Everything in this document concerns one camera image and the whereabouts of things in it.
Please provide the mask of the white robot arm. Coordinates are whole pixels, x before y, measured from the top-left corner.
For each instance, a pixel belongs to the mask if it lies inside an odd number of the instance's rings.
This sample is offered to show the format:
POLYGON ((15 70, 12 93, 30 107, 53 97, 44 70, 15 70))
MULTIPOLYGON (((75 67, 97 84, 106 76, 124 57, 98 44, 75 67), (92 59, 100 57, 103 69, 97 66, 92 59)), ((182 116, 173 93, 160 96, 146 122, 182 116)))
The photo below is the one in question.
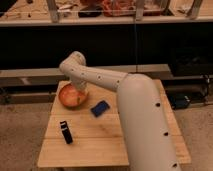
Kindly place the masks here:
POLYGON ((116 93, 130 171, 182 171, 153 79, 144 74, 88 67, 78 51, 63 60, 59 68, 80 90, 92 83, 116 93))

